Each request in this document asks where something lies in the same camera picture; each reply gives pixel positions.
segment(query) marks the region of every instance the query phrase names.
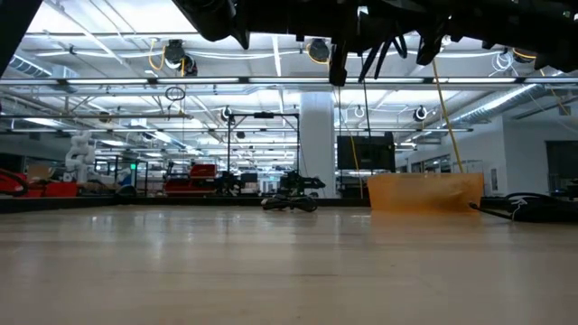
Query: orange plastic bin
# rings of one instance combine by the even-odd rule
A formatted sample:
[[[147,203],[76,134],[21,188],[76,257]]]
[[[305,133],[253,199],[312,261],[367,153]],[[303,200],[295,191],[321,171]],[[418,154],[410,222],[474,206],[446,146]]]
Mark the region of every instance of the orange plastic bin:
[[[371,208],[406,213],[478,213],[484,189],[481,173],[391,173],[369,178]]]

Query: fluorescent light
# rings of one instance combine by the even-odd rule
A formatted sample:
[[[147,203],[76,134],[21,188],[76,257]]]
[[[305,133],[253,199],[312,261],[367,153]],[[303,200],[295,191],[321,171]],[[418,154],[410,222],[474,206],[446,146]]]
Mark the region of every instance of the fluorescent light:
[[[357,78],[347,78],[349,83],[358,83]],[[396,83],[423,83],[423,78],[366,78],[365,83],[384,83],[384,84],[396,84]]]
[[[114,145],[114,146],[123,146],[123,145],[125,145],[124,142],[122,142],[122,141],[117,141],[117,140],[100,140],[100,142],[103,143],[103,144]]]
[[[137,85],[148,84],[147,79],[68,79],[71,85]]]
[[[230,84],[239,83],[238,78],[161,78],[160,84]]]
[[[16,133],[54,133],[58,132],[58,130],[54,129],[7,129],[10,132]]]
[[[552,77],[542,77],[542,78],[527,78],[527,83],[545,83],[545,84],[553,84],[553,83],[578,83],[578,78],[570,78],[570,77],[561,77],[561,78],[552,78]]]
[[[163,141],[163,142],[168,143],[168,144],[172,141],[172,138],[171,138],[169,135],[167,135],[167,134],[165,134],[165,133],[163,133],[163,132],[158,132],[158,131],[157,131],[157,132],[153,133],[153,136],[154,136],[155,138]]]
[[[512,83],[512,82],[516,82],[516,78],[450,78],[447,82],[449,82],[449,83]]]
[[[46,126],[61,126],[60,123],[48,118],[25,118],[24,121]]]
[[[349,172],[350,175],[371,175],[371,172]]]
[[[1,79],[0,85],[51,86],[51,85],[58,85],[58,81],[56,79]]]
[[[327,78],[249,78],[249,83],[264,83],[264,84],[329,83],[329,79],[327,79]]]

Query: wall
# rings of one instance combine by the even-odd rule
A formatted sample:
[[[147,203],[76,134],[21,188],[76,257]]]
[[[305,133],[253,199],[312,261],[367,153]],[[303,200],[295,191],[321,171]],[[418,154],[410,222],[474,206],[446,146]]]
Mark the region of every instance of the wall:
[[[547,194],[546,141],[578,141],[575,117],[559,116],[557,109],[504,124],[508,188],[510,192]]]
[[[69,149],[69,138],[41,134],[37,141],[30,140],[28,135],[0,135],[0,153],[64,161]]]
[[[506,171],[506,150],[502,117],[492,119],[491,123],[475,125],[472,133],[456,133],[456,140],[462,161],[482,161],[484,172],[484,195],[499,196],[508,193]],[[441,145],[420,145],[417,152],[404,153],[396,157],[396,165],[408,165],[427,159],[449,154],[452,163],[457,162],[453,151],[452,139],[445,136]],[[491,170],[496,169],[498,190],[491,188]]]

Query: wooden floor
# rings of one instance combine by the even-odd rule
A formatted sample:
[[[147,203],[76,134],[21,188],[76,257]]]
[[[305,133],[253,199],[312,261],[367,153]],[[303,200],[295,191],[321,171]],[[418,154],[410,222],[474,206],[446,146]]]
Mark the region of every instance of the wooden floor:
[[[0,216],[0,324],[576,324],[578,227],[368,209]]]

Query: black screen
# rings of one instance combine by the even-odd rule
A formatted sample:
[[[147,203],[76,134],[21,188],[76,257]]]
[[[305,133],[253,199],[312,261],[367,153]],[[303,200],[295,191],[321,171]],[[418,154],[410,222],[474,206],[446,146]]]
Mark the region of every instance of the black screen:
[[[396,148],[393,135],[372,136],[344,135],[337,137],[337,168],[340,170],[389,170],[396,171]]]
[[[244,173],[241,174],[241,180],[244,182],[258,182],[256,173]]]

